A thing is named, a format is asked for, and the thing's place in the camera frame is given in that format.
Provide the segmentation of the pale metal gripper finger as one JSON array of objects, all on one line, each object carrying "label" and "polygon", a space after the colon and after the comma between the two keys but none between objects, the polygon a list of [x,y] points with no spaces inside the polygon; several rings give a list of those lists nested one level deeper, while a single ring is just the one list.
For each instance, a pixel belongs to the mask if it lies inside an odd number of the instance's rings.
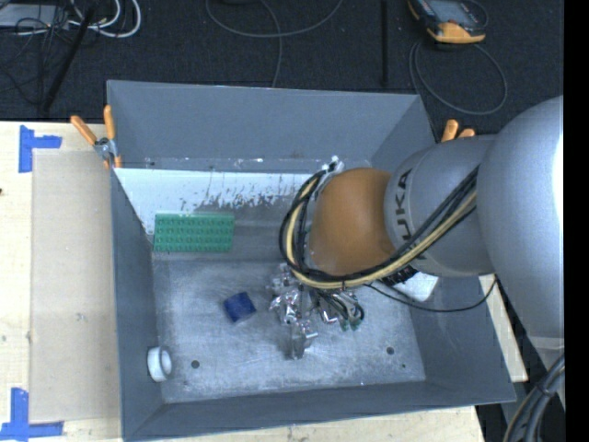
[{"label": "pale metal gripper finger", "polygon": [[288,335],[285,344],[285,355],[291,360],[300,359],[300,332],[298,325],[288,327]]},{"label": "pale metal gripper finger", "polygon": [[297,324],[297,354],[304,355],[307,348],[309,348],[314,339],[318,337],[318,333],[312,328],[311,323],[300,321]]}]

